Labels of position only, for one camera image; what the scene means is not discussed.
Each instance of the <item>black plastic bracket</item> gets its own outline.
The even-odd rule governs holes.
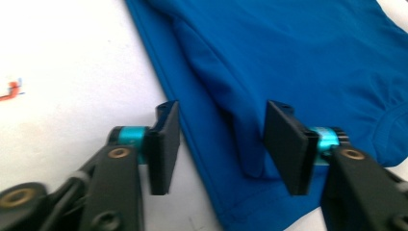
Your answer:
[[[144,135],[143,153],[147,157],[150,193],[169,192],[177,151],[180,145],[179,103],[169,101],[156,108],[157,123]]]
[[[290,194],[301,195],[309,190],[319,134],[303,126],[293,113],[290,105],[268,102],[264,145]]]
[[[395,178],[363,151],[333,149],[320,202],[327,229],[408,230],[408,200]]]

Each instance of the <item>white background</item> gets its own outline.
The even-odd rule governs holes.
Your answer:
[[[407,2],[380,4],[408,31]],[[0,191],[31,181],[54,191],[113,127],[153,125],[166,101],[119,0],[0,0],[0,96],[18,78],[24,94],[0,101]],[[407,168],[396,171],[407,179]],[[140,173],[147,231],[221,230],[183,138],[169,195],[149,195]],[[325,230],[320,210],[288,230]]]

